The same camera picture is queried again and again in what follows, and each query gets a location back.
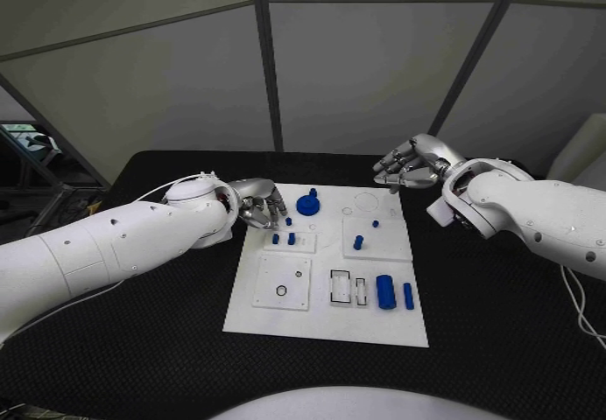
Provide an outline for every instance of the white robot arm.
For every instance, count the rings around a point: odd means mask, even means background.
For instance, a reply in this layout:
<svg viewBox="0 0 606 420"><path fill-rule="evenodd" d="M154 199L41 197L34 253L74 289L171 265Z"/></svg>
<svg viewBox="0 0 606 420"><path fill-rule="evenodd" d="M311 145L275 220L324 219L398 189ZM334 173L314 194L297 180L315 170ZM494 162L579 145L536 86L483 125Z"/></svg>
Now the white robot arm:
<svg viewBox="0 0 606 420"><path fill-rule="evenodd" d="M606 192L565 182L533 180L512 163L465 161L432 136L418 134L379 160L375 182L424 188L441 181L428 214L483 238L509 230L530 252L606 280Z"/></svg>
<svg viewBox="0 0 606 420"><path fill-rule="evenodd" d="M0 343L70 298L150 271L190 248L230 239L238 216L271 229L276 210L287 214L268 179L226 184L203 172L187 178L196 179L165 192L165 205L135 201L0 246Z"/></svg>

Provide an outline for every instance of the blue object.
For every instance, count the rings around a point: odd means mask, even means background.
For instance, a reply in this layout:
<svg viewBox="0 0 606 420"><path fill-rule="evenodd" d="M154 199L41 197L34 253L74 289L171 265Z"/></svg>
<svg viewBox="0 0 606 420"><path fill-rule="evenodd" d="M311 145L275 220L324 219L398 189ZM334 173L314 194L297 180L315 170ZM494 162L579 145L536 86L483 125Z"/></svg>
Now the blue object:
<svg viewBox="0 0 606 420"><path fill-rule="evenodd" d="M411 311L414 309L414 302L412 302L412 287L409 283L403 283L403 303L406 305L406 309Z"/></svg>
<svg viewBox="0 0 606 420"><path fill-rule="evenodd" d="M376 297L380 309L395 308L393 279L385 274L376 277Z"/></svg>
<svg viewBox="0 0 606 420"><path fill-rule="evenodd" d="M297 200L297 211L304 216L313 216L318 212L318 199L315 196L318 195L318 192L315 191L315 188L311 188L308 190L308 195L304 195Z"/></svg>
<svg viewBox="0 0 606 420"><path fill-rule="evenodd" d="M353 249L359 251L362 249L362 242L363 242L363 236L357 235L356 240L353 242Z"/></svg>

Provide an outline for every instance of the white platform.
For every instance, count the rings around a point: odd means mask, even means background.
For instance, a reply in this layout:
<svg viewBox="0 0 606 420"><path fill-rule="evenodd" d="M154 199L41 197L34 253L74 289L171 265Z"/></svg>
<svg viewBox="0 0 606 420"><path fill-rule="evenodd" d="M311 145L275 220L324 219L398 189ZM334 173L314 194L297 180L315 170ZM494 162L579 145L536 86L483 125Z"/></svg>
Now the white platform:
<svg viewBox="0 0 606 420"><path fill-rule="evenodd" d="M313 216L302 216L295 202L311 187L317 189L320 210ZM275 246L272 233L248 228L223 332L428 347L398 195L379 188L291 184L276 184L276 188L292 225L285 226L279 220L279 244ZM377 221L376 228L372 227L373 220ZM295 232L304 243L288 246L288 232ZM354 235L364 236L360 251L353 250ZM292 259L289 269L287 258ZM276 274L266 269L271 261ZM305 289L305 272L297 266L304 261L310 261L307 305L300 294ZM350 274L350 305L330 304L330 270L344 270ZM376 276L382 274L393 279L398 303L388 311L379 309L376 298ZM363 309L356 305L356 278L366 280L367 306ZM403 283L412 286L412 311L403 306ZM279 285L287 287L282 297L276 294ZM256 302L258 296L263 296L261 302Z"/></svg>

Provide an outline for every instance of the robotic hand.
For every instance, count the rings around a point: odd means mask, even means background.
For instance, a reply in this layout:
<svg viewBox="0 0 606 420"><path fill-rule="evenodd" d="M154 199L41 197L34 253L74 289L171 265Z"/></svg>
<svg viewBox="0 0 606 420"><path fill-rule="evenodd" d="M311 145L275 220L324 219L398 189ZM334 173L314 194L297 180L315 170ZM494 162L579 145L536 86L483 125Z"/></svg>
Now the robotic hand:
<svg viewBox="0 0 606 420"><path fill-rule="evenodd" d="M445 227L453 221L487 239L509 230L529 251L606 280L606 192L565 182L533 180L513 164L461 155L427 134L414 136L376 162L375 182L427 188L442 182L427 211Z"/></svg>
<svg viewBox="0 0 606 420"><path fill-rule="evenodd" d="M0 343L77 295L150 271L190 248L230 239L238 216L253 228L271 229L276 210L288 213L271 180L226 184L213 172L171 183L165 204L144 197L0 246Z"/></svg>

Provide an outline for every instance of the black tablecloth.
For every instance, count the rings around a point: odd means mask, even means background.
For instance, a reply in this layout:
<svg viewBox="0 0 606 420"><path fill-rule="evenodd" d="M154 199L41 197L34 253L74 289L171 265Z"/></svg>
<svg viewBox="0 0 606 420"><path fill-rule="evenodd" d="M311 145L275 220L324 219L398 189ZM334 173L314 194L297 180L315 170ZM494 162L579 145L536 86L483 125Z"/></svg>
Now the black tablecloth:
<svg viewBox="0 0 606 420"><path fill-rule="evenodd" d="M137 154L103 208L171 179L375 186L372 156ZM59 312L0 351L0 396L82 416L203 418L266 394L364 385L445 397L517 419L606 418L606 352L575 326L554 263L512 234L483 241L425 213L440 189L399 194L429 348L220 332L245 236L191 250ZM603 290L584 279L606 326Z"/></svg>

